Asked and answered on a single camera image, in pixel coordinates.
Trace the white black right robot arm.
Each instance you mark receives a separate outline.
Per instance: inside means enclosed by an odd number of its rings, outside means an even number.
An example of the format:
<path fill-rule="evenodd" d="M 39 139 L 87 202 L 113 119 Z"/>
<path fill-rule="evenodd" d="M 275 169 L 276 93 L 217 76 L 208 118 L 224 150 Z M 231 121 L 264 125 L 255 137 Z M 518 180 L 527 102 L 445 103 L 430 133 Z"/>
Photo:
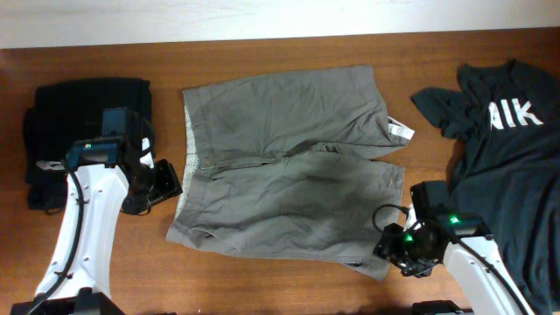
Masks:
<path fill-rule="evenodd" d="M 373 254 L 405 277 L 428 277 L 443 265 L 470 304 L 462 309 L 449 300 L 415 303 L 413 314 L 534 313 L 486 224 L 476 213 L 452 207 L 444 181 L 413 185 L 410 196 L 411 206 L 384 204 L 374 210 L 372 223 L 381 239 Z"/>

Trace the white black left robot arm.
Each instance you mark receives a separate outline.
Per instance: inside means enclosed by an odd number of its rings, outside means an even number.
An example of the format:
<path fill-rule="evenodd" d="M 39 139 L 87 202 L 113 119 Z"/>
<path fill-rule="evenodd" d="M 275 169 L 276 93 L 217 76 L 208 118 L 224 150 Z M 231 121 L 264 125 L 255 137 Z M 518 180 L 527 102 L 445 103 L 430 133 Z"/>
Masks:
<path fill-rule="evenodd" d="M 109 270 L 119 214 L 143 215 L 183 190 L 173 165 L 153 159 L 151 123 L 127 108 L 102 114 L 101 134 L 80 140 L 61 162 L 66 207 L 49 267 L 29 302 L 11 313 L 119 314 Z"/>

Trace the grey cargo shorts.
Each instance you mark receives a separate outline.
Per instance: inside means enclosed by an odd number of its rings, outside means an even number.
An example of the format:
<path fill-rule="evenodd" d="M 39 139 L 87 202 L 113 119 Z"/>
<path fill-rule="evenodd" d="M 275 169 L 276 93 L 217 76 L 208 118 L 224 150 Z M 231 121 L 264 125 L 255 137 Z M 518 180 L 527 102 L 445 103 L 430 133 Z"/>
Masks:
<path fill-rule="evenodd" d="M 183 192 L 168 242 L 387 275 L 372 215 L 401 202 L 404 169 L 384 157 L 413 131 L 389 115 L 371 66 L 191 87 L 183 102 Z"/>

